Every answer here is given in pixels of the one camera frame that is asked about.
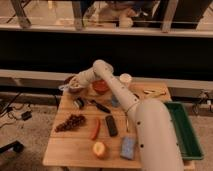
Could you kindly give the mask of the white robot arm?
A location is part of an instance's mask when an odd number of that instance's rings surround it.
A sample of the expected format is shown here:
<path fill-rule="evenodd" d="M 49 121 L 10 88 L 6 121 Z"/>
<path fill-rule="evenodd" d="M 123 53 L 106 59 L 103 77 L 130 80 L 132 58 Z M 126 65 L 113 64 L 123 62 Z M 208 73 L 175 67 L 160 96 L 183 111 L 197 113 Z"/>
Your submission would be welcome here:
<path fill-rule="evenodd" d="M 145 171 L 184 171 L 173 121 L 166 105 L 156 98 L 138 99 L 113 74 L 113 67 L 96 60 L 68 83 L 73 90 L 104 80 L 128 118 L 135 124 L 140 162 Z"/>

